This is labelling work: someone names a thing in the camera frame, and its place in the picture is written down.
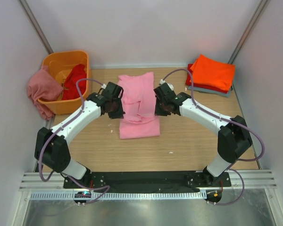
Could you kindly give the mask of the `pink t-shirt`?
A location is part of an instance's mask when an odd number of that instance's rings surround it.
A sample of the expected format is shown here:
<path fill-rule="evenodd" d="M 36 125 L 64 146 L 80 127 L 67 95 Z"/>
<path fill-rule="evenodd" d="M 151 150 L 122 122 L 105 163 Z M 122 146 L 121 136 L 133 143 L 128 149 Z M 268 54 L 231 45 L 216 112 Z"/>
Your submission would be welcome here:
<path fill-rule="evenodd" d="M 154 73 L 140 76 L 120 75 L 124 118 L 120 121 L 120 139 L 160 136 L 159 117 L 155 115 Z"/>

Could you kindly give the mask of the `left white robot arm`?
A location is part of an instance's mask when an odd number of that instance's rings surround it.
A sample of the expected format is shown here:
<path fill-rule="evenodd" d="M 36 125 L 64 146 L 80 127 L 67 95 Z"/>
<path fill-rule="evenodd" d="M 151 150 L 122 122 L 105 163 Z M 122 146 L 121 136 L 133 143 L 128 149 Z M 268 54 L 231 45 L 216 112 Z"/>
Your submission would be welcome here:
<path fill-rule="evenodd" d="M 104 114 L 111 119 L 123 118 L 123 92 L 123 88 L 115 83 L 102 84 L 99 92 L 91 93 L 87 98 L 82 97 L 82 105 L 60 124 L 50 129 L 41 128 L 34 152 L 39 171 L 43 164 L 75 180 L 87 177 L 90 170 L 71 157 L 70 143 L 89 123 Z"/>

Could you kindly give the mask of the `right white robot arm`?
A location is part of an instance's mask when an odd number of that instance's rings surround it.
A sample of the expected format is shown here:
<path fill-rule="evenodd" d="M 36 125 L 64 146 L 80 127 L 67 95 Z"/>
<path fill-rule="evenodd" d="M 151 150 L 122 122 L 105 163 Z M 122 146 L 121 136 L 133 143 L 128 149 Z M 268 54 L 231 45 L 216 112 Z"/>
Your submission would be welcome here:
<path fill-rule="evenodd" d="M 208 185 L 216 183 L 220 176 L 252 146 L 245 120 L 219 114 L 181 92 L 176 94 L 171 85 L 163 83 L 154 89 L 155 115 L 177 114 L 189 118 L 217 135 L 217 156 L 204 168 L 203 177 Z"/>

